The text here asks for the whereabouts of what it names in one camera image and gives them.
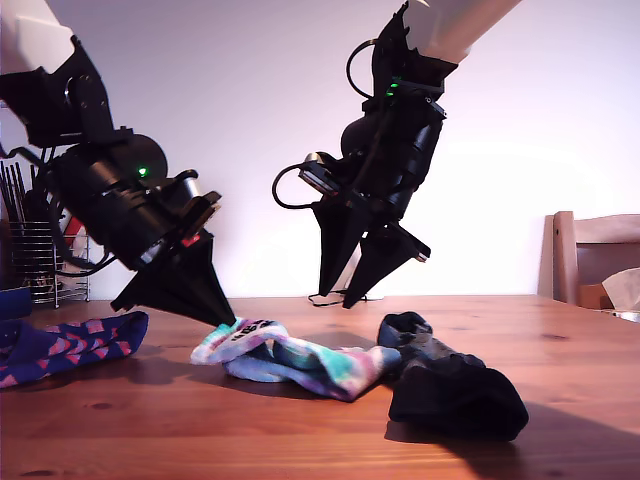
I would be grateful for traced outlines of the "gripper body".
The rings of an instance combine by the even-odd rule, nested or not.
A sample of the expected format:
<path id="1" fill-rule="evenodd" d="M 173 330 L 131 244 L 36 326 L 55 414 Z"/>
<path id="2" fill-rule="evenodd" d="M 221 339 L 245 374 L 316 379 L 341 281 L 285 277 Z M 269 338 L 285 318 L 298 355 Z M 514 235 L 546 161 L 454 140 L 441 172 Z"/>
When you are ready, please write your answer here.
<path id="1" fill-rule="evenodd" d="M 99 202 L 98 242 L 127 268 L 142 270 L 163 250 L 196 234 L 220 198 L 211 191 L 173 211 L 141 190 L 111 190 Z"/>
<path id="2" fill-rule="evenodd" d="M 372 218 L 356 248 L 361 248 L 361 241 L 370 233 L 404 233 L 409 234 L 418 247 L 418 255 L 414 258 L 420 262 L 426 261 L 431 254 L 430 248 L 399 225 L 413 195 L 413 189 L 393 188 L 378 194 L 367 191 L 362 186 L 353 187 L 348 181 L 339 178 L 333 170 L 338 164 L 336 159 L 325 152 L 312 152 L 299 166 L 299 177 L 322 194 L 320 200 L 309 204 L 308 207 L 313 211 L 313 207 L 324 199 L 343 202 L 362 199 L 367 203 Z"/>

